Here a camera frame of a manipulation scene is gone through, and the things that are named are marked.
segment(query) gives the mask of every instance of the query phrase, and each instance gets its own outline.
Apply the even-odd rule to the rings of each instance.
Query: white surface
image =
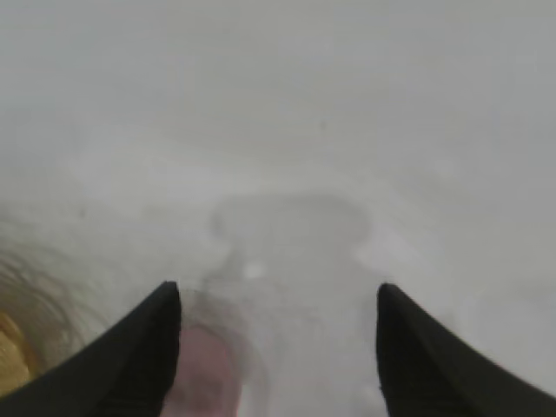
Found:
[[[261,353],[272,416],[381,415],[368,338],[383,275],[556,394],[556,330],[531,325],[556,316],[555,12],[4,0],[7,235],[79,260],[124,297],[112,314],[240,248],[253,337],[284,347]],[[544,303],[521,296],[537,284]]]

